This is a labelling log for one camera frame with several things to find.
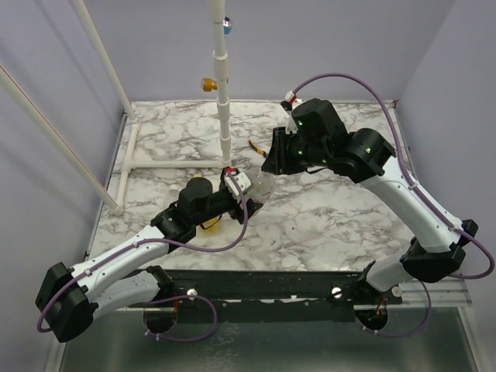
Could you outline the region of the green label bottle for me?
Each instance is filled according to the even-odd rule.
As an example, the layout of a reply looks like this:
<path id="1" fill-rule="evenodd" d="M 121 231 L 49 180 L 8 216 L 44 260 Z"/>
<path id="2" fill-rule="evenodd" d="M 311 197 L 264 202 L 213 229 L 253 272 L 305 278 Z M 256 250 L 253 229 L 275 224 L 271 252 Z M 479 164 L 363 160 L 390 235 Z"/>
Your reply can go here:
<path id="1" fill-rule="evenodd" d="M 274 176 L 260 170 L 250 170 L 246 174 L 251 182 L 247 197 L 256 203 L 265 204 L 276 187 Z"/>

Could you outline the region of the yellow drink bottle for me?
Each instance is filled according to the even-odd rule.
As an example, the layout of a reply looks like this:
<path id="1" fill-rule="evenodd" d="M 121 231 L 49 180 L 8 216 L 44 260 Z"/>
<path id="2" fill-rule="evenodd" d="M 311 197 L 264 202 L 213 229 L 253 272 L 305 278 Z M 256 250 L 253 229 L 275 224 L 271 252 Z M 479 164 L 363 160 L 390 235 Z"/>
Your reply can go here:
<path id="1" fill-rule="evenodd" d="M 203 179 L 204 177 L 202 176 L 202 174 L 195 174 L 194 175 L 194 178 L 201 178 Z M 208 182 L 209 182 L 209 185 L 210 185 L 210 188 L 211 188 L 211 192 L 213 193 L 213 185 L 212 185 L 212 182 L 205 178 Z M 208 221 L 206 222 L 203 222 L 199 227 L 201 228 L 201 230 L 204 232 L 204 233 L 212 233 L 214 231 L 216 231 L 219 227 L 218 227 L 218 224 L 219 222 L 221 221 L 222 219 L 222 215 L 218 215 L 216 216 L 215 218 L 212 218 L 212 219 L 209 219 Z"/>

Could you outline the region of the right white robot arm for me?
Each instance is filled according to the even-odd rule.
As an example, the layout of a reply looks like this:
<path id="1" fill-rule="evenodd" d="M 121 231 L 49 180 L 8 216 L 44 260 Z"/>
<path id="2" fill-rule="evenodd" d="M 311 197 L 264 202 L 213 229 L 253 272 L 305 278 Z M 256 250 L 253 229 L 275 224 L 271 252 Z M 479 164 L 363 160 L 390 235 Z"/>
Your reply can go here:
<path id="1" fill-rule="evenodd" d="M 460 269 L 477 224 L 447 211 L 436 215 L 420 198 L 423 188 L 409 184 L 393 146 L 376 130 L 347 132 L 331 102 L 313 98 L 291 111 L 293 129 L 277 127 L 261 170 L 291 175 L 325 167 L 361 184 L 384 202 L 413 232 L 410 247 L 369 264 L 357 283 L 358 298 L 372 304 L 391 287 L 417 279 L 435 283 Z"/>

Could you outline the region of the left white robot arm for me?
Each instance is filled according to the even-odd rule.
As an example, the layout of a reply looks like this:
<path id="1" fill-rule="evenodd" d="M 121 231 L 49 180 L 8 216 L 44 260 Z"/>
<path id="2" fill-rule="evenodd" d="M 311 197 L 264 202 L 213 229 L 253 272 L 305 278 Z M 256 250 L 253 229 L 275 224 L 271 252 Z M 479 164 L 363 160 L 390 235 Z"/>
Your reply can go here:
<path id="1" fill-rule="evenodd" d="M 249 218 L 264 206 L 273 190 L 272 178 L 233 168 L 221 174 L 217 191 L 208 179 L 192 178 L 179 191 L 177 201 L 124 243 L 72 267 L 54 264 L 36 296 L 40 310 L 37 331 L 52 332 L 65 343 L 82 334 L 96 318 L 130 305 L 170 302 L 178 306 L 183 300 L 204 301 L 196 288 L 176 289 L 167 272 L 150 261 L 179 247 L 202 251 L 190 243 L 197 229 L 224 214 L 246 230 Z"/>

